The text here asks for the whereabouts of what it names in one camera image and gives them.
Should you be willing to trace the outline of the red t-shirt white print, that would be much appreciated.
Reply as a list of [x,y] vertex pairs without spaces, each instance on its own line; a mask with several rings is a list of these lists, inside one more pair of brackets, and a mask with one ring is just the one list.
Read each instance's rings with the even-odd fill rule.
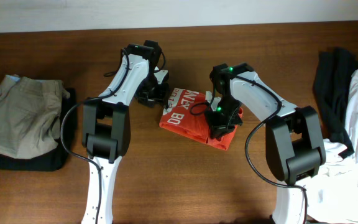
[[235,132],[231,132],[221,139],[211,139],[205,116],[203,114],[195,116],[190,113],[193,105],[206,101],[205,94],[174,88],[168,98],[168,108],[163,110],[159,126],[186,138],[226,151],[229,149]]

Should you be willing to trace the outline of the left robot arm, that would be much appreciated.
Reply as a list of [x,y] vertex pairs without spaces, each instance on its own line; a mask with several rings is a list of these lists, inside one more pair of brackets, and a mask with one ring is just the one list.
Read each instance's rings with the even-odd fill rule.
[[82,223],[112,223],[116,174],[131,140],[132,100],[149,108],[167,106],[169,72],[158,65],[165,56],[157,42],[129,44],[121,64],[96,102],[83,108],[82,145],[89,164],[88,196]]

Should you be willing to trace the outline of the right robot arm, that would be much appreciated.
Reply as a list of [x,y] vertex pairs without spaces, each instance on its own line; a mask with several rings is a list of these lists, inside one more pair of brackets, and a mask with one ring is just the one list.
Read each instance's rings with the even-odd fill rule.
[[[307,223],[306,183],[326,162],[317,111],[311,106],[300,108],[284,100],[246,63],[231,67],[225,63],[217,65],[209,79],[213,93],[222,96],[204,112],[210,138],[220,139],[242,125],[239,110],[246,106],[260,121],[247,136],[246,160],[263,181],[277,188],[270,221]],[[260,128],[265,129],[265,157],[274,180],[263,176],[250,159],[250,140]]]

